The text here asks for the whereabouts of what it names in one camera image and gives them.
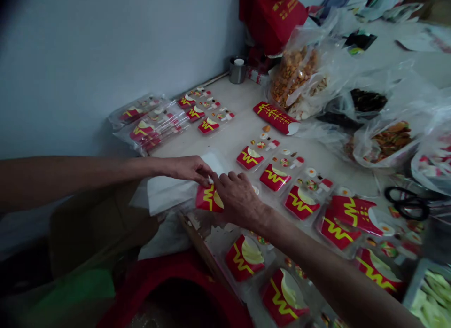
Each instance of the scissors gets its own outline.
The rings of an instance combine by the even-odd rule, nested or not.
[[[407,197],[403,200],[395,200],[391,196],[391,191],[397,190],[399,192],[404,193]],[[384,191],[385,198],[393,203],[393,206],[395,209],[401,214],[402,217],[408,219],[408,220],[417,220],[417,221],[424,221],[428,218],[430,214],[430,208],[428,204],[431,202],[431,200],[419,197],[418,194],[402,188],[402,187],[388,187]],[[415,208],[421,210],[419,216],[413,216],[412,214],[408,213],[406,208]]]

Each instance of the metal cup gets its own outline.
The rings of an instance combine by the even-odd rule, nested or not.
[[[229,80],[232,84],[241,84],[246,76],[247,60],[244,57],[230,58],[230,75]]]

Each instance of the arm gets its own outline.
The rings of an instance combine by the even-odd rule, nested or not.
[[[106,158],[39,156],[0,161],[0,213],[125,181],[165,175],[207,184],[211,169],[199,156]]]
[[[349,261],[336,255],[261,202],[246,175],[215,173],[225,221],[259,233],[293,259],[351,327],[421,328],[420,321]]]

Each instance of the hand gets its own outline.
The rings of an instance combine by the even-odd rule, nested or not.
[[[260,233],[266,220],[269,206],[265,205],[255,193],[252,184],[244,173],[228,175],[216,173],[213,178],[216,190],[224,204],[222,216],[227,222]]]
[[[192,180],[208,187],[208,176],[211,176],[213,171],[200,156],[182,156],[161,160],[164,160],[162,175],[174,179]]]

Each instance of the red plastic bag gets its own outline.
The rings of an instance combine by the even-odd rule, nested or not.
[[[197,253],[191,249],[138,261],[117,293],[115,303],[97,324],[97,328],[127,327],[147,296],[171,278],[192,281],[203,288],[219,316],[224,318],[225,327],[253,327],[247,309],[211,277]]]
[[[308,12],[298,0],[240,0],[240,20],[266,55],[276,55],[297,25],[304,25]]]

